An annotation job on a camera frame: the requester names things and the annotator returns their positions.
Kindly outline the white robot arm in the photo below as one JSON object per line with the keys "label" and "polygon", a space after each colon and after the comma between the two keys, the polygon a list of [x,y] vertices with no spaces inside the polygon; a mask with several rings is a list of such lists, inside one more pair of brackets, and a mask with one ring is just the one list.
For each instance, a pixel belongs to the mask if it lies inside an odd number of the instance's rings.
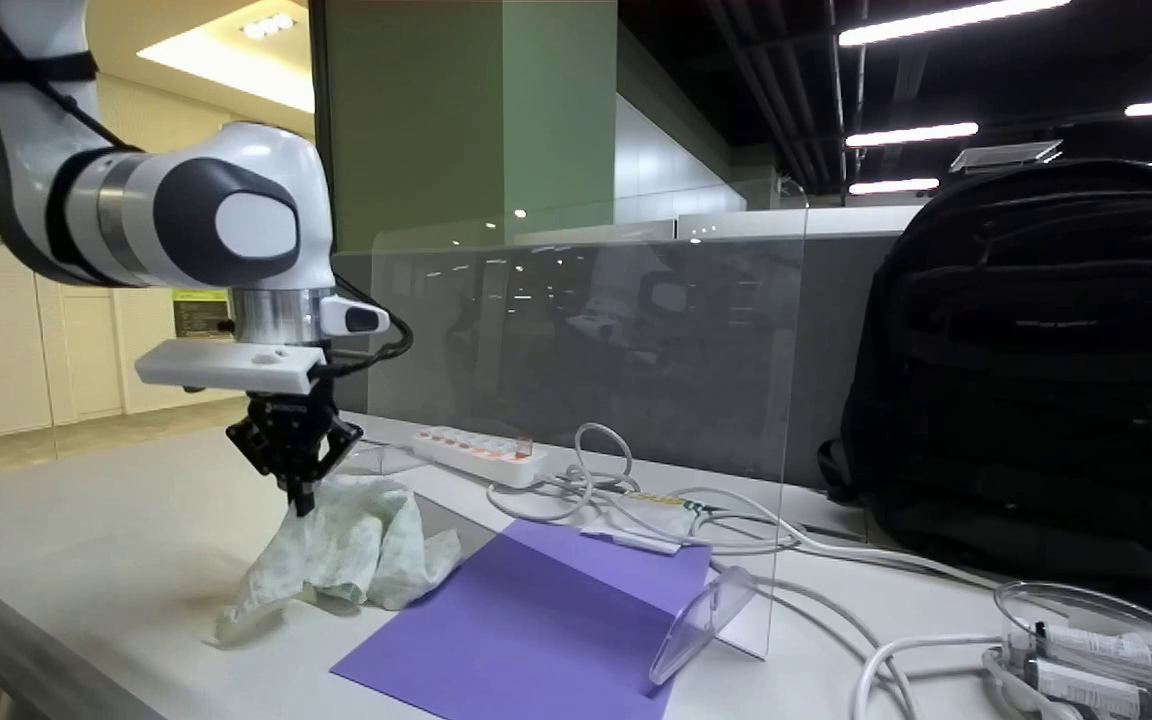
{"label": "white robot arm", "polygon": [[227,123],[184,154],[145,154],[98,122],[84,0],[0,0],[0,240],[84,287],[220,287],[226,339],[166,339],[138,377],[184,391],[227,389],[247,417],[239,455],[315,507],[315,486],[360,429],[338,407],[341,336],[395,317],[338,282],[330,175],[313,142]]}

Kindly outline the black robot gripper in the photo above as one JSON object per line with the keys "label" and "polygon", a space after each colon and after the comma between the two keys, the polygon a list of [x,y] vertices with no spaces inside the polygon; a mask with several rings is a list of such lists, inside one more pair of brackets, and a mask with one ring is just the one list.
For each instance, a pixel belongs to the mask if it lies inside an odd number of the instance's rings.
{"label": "black robot gripper", "polygon": [[352,452],[360,429],[326,391],[252,398],[227,440],[260,475],[286,487],[296,515],[307,515],[319,481]]}

